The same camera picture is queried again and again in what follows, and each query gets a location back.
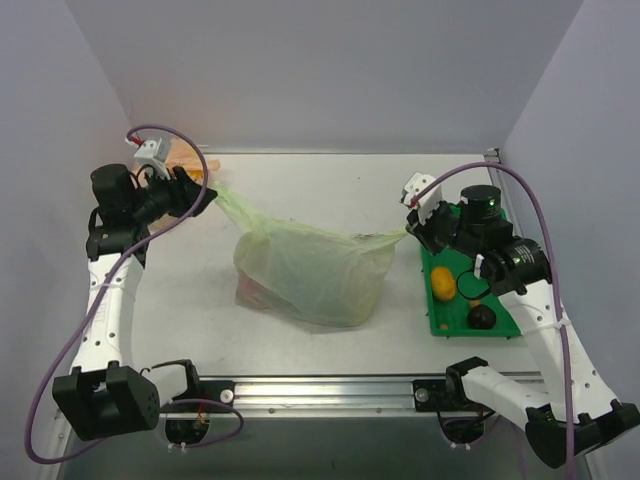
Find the yellow orange lemon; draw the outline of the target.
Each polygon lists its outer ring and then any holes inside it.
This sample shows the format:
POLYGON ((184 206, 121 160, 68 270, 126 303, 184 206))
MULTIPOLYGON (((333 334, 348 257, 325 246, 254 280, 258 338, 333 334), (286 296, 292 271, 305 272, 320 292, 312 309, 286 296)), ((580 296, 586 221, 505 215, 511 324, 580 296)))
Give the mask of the yellow orange lemon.
POLYGON ((436 266, 430 272, 430 284, 433 296, 441 302, 453 300, 457 293, 456 281, 452 272, 444 266, 436 266))

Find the pale green plastic bag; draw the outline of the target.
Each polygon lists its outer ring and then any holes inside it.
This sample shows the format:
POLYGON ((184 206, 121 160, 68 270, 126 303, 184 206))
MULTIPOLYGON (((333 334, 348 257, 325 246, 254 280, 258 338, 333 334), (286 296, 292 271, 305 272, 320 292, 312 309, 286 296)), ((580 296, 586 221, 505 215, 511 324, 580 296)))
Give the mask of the pale green plastic bag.
POLYGON ((372 316, 405 230, 346 235, 267 216, 220 183, 215 190, 241 232, 233 255, 238 305, 332 328, 372 316))

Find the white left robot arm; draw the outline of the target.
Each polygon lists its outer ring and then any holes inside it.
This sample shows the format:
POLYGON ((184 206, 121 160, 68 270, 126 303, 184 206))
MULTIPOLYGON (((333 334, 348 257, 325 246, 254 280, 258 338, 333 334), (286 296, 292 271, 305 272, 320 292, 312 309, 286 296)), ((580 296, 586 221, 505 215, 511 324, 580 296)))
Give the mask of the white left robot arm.
POLYGON ((192 361, 136 368, 131 337, 150 225, 164 216, 195 217, 217 196, 180 166, 167 176, 148 174, 139 184, 125 165, 109 164, 92 172, 91 183, 97 205, 86 241, 89 321, 69 374, 52 386, 58 408, 83 441, 151 430, 169 402, 180 411, 201 402, 192 361))

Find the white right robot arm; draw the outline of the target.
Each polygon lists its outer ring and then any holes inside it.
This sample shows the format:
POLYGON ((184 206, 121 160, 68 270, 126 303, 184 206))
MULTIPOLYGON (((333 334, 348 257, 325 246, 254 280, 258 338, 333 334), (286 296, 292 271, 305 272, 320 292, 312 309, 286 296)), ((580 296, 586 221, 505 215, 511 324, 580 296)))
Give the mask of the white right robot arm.
POLYGON ((407 230, 430 253, 454 251, 471 259, 470 273, 511 315, 546 386, 537 392, 471 357, 449 366, 443 395, 465 409, 483 405, 524 431, 538 458, 567 466, 639 424, 639 410, 624 403, 597 373, 571 322, 554 304, 555 282, 547 255, 515 234, 504 218, 501 192, 491 185, 466 187, 458 204, 441 190, 425 191, 409 208, 407 230))

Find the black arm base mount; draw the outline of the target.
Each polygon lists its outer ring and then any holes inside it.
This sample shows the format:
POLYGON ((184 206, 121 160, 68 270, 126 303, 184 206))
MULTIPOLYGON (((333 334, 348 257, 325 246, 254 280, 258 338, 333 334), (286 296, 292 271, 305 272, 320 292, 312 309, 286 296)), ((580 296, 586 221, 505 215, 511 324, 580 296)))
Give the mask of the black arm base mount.
POLYGON ((411 382, 414 409, 420 413, 481 412, 483 407, 450 393, 444 374, 415 377, 411 382))

